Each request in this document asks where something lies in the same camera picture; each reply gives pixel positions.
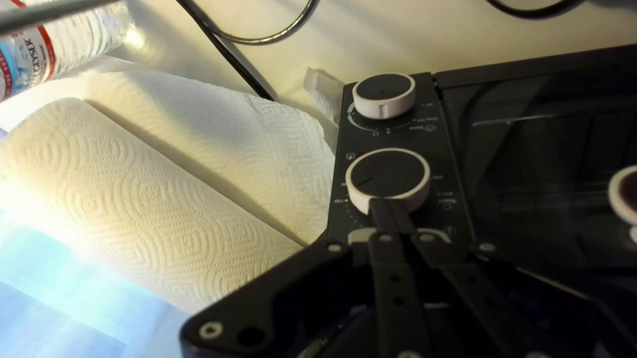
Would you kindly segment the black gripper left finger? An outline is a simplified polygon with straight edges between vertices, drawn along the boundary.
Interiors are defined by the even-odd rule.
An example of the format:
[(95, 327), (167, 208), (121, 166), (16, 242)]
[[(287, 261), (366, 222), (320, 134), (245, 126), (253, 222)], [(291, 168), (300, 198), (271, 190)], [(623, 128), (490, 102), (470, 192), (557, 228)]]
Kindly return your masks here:
[(432, 358), (424, 305), (406, 259), (414, 234), (408, 214), (390, 200), (372, 200), (376, 234), (368, 242), (376, 331), (382, 358)]

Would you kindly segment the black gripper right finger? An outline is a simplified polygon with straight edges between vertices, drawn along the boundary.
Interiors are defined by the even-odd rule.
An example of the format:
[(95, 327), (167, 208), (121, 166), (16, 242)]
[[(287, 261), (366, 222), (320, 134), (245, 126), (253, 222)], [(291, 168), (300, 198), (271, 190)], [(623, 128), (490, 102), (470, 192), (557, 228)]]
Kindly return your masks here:
[(635, 299), (597, 281), (496, 257), (472, 259), (438, 232), (418, 230), (422, 261), (476, 319), (502, 358), (637, 358)]

